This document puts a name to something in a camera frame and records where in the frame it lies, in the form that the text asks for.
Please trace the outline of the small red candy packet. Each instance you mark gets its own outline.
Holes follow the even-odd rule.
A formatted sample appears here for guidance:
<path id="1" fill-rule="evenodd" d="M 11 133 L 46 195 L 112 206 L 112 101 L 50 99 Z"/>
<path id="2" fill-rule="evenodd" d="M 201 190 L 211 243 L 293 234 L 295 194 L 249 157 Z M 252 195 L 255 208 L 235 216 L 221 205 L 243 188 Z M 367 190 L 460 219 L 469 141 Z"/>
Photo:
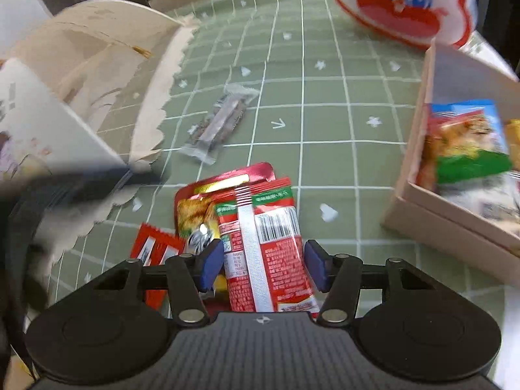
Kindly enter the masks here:
<path id="1" fill-rule="evenodd" d="M 185 240 L 159 228 L 142 223 L 134 240 L 130 257 L 145 267 L 164 265 L 166 260 L 184 252 Z"/>

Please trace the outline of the dark red foil snack packet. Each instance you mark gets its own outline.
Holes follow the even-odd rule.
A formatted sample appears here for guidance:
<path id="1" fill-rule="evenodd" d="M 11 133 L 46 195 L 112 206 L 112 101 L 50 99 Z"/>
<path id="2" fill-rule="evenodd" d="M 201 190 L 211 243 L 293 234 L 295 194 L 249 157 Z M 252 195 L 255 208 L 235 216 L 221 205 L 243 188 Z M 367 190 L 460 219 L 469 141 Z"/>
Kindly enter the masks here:
<path id="1" fill-rule="evenodd" d="M 243 184 L 275 179 L 272 165 L 260 162 L 193 182 L 178 190 L 174 199 L 175 233 L 184 240 L 185 251 L 199 254 L 219 238 L 215 195 Z"/>

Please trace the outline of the red white striped snack packet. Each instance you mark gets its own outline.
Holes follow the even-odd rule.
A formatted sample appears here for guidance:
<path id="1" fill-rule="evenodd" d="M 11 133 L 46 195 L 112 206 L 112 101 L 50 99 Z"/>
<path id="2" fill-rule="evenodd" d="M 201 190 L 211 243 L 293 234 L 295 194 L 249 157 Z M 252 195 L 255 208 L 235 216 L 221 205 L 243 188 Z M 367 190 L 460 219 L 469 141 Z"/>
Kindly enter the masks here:
<path id="1" fill-rule="evenodd" d="M 231 310 L 319 312 L 303 260 L 288 177 L 243 184 L 214 197 Z"/>

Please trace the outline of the clear brown bar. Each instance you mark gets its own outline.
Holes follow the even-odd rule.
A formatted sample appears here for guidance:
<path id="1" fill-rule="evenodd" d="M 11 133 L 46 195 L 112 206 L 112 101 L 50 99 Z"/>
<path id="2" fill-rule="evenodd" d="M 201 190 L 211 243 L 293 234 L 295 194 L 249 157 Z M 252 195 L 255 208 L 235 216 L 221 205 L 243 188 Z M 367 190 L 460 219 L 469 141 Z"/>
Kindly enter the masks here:
<path id="1" fill-rule="evenodd" d="M 220 148 L 233 135 L 252 102 L 258 98 L 257 89 L 241 84 L 227 84 L 223 95 L 203 120 L 189 132 L 189 138 L 179 149 L 183 155 L 213 165 Z"/>

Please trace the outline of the green red snack packet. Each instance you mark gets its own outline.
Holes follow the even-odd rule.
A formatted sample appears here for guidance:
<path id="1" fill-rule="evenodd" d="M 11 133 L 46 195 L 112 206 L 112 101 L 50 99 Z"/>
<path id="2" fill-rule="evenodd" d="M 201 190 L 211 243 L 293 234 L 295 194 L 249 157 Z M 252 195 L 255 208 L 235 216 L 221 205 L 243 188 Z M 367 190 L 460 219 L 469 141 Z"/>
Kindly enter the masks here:
<path id="1" fill-rule="evenodd" d="M 416 183 L 433 191 L 440 185 L 503 174 L 511 161 L 500 133 L 483 108 L 429 115 Z"/>

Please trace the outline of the blue snack packet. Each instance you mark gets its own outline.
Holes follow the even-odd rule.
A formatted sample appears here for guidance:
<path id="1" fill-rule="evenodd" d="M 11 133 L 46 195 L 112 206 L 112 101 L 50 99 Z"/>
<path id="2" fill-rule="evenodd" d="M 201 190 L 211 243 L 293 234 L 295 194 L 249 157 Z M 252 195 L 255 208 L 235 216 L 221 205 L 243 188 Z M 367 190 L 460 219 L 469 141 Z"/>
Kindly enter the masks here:
<path id="1" fill-rule="evenodd" d="M 489 99 L 432 104 L 429 130 L 441 157 L 476 159 L 484 151 L 509 154 L 501 118 Z"/>

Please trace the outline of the yellow bread snack packet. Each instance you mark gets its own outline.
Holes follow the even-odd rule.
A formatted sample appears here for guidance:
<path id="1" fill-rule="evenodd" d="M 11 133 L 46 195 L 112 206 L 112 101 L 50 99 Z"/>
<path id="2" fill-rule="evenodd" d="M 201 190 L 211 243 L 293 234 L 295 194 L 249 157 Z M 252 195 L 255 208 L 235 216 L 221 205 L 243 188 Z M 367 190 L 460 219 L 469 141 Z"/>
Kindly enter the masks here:
<path id="1" fill-rule="evenodd" d="M 504 125 L 504 134 L 513 168 L 520 171 L 520 120 L 511 119 L 507 121 Z"/>

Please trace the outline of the white cartoon paper bag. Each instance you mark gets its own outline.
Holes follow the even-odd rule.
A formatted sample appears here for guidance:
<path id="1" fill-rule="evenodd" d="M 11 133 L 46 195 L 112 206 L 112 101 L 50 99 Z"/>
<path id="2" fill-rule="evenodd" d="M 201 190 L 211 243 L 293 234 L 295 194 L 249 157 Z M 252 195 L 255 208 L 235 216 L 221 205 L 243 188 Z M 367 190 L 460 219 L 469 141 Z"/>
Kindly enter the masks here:
<path id="1" fill-rule="evenodd" d="M 1 179 L 147 168 L 198 22 L 124 0 L 61 11 L 1 56 Z"/>

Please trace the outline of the pink open cardboard box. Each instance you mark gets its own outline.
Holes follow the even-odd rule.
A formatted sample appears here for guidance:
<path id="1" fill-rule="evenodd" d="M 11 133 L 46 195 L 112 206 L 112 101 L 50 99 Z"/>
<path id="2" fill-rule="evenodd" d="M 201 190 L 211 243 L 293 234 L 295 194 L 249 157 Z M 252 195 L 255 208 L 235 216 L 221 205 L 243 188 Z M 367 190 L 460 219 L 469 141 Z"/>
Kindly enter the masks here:
<path id="1" fill-rule="evenodd" d="M 519 285 L 519 82 L 433 42 L 384 225 Z"/>

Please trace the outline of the red white rabbit bag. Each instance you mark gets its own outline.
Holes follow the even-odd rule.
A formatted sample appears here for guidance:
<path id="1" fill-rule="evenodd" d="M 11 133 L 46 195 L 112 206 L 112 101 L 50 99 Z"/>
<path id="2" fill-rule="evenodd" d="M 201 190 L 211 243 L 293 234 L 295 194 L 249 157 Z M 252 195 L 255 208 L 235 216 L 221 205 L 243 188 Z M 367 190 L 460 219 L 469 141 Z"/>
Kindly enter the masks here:
<path id="1" fill-rule="evenodd" d="M 460 48 L 477 24 L 476 0 L 335 0 L 363 26 L 410 46 Z"/>

